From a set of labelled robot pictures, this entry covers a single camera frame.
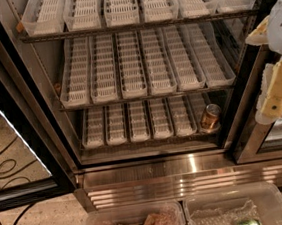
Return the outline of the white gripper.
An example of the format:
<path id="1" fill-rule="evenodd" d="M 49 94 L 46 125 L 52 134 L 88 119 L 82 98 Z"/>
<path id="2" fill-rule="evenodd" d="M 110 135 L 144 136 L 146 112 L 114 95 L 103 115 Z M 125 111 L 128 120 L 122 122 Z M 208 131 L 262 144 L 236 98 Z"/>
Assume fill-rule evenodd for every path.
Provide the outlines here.
<path id="1" fill-rule="evenodd" d="M 282 0 L 277 0 L 260 24 L 245 39 L 247 45 L 262 46 L 282 55 Z M 262 79 L 260 111 L 270 119 L 282 115 L 282 59 L 276 64 L 267 64 Z"/>

